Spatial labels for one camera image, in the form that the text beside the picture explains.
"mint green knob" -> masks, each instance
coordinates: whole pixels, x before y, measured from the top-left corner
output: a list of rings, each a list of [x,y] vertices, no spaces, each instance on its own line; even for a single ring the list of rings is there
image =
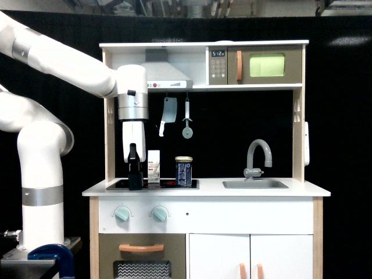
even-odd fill
[[[163,206],[157,206],[152,210],[151,214],[156,221],[164,222],[167,219],[168,211]]]
[[[130,211],[127,207],[120,206],[115,210],[114,215],[115,215],[116,220],[120,222],[125,222],[129,218]]]

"black backdrop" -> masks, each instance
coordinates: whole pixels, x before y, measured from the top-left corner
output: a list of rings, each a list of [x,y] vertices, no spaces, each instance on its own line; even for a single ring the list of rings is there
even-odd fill
[[[310,165],[305,179],[332,192],[324,199],[324,278],[364,278],[370,271],[372,17],[161,19],[6,13],[99,60],[102,42],[309,40]],[[82,238],[76,278],[89,278],[89,204],[81,193],[104,179],[103,100],[5,55],[0,56],[0,83],[39,102],[74,132],[75,146],[62,158],[65,235]],[[164,93],[149,95],[146,125],[148,149],[162,154],[162,177],[174,176],[175,156],[194,158],[194,177],[241,177],[248,146],[256,138],[269,143],[273,168],[263,167],[263,152],[258,150],[255,166],[264,169],[265,176],[291,176],[291,92],[191,92],[194,136],[189,140],[181,135],[186,94],[170,96],[178,99],[178,115],[176,123],[166,125],[165,137],[157,136],[156,127]],[[0,231],[22,228],[16,139],[17,134],[0,132]],[[118,147],[117,176],[126,175],[121,152]]]

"ceiling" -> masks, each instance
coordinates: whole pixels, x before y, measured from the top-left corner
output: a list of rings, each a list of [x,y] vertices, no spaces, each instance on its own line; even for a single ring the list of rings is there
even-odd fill
[[[372,15],[354,0],[0,0],[2,10],[154,17],[286,17]]]

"black cooktop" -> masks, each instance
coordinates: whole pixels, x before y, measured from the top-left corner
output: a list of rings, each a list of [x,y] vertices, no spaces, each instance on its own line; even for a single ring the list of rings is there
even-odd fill
[[[143,190],[161,190],[161,189],[199,189],[199,180],[192,179],[190,186],[180,186],[176,185],[176,180],[167,180],[167,179],[160,179],[160,183],[148,183],[147,179],[144,179],[144,186]],[[128,179],[121,179],[118,182],[108,186],[106,190],[128,190]]]

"orange cabinet handle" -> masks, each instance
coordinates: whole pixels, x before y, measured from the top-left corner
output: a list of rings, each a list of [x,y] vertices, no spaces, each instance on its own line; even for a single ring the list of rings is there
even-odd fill
[[[258,269],[258,279],[263,279],[263,270],[262,270],[262,264],[258,264],[257,265],[257,269]]]
[[[246,279],[245,277],[245,266],[243,263],[240,264],[240,278],[241,279]]]
[[[119,250],[123,252],[157,252],[164,250],[164,244],[155,244],[152,246],[130,246],[129,244],[121,244]]]
[[[243,72],[242,51],[237,51],[237,58],[238,58],[238,77],[237,77],[237,80],[242,80],[242,72]]]

